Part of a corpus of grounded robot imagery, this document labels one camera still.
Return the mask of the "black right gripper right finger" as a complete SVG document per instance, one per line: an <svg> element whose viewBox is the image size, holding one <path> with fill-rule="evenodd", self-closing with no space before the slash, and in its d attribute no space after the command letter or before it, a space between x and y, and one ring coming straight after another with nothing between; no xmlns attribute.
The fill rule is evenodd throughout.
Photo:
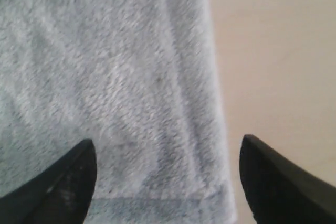
<svg viewBox="0 0 336 224"><path fill-rule="evenodd" d="M257 223L335 223L335 187L246 134L239 174Z"/></svg>

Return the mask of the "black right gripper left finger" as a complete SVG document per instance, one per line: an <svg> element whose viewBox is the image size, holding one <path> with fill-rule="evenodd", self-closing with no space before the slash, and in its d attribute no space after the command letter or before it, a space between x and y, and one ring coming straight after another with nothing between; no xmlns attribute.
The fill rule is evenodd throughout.
<svg viewBox="0 0 336 224"><path fill-rule="evenodd" d="M44 172L1 198L1 223L83 224L97 180L92 140L74 146Z"/></svg>

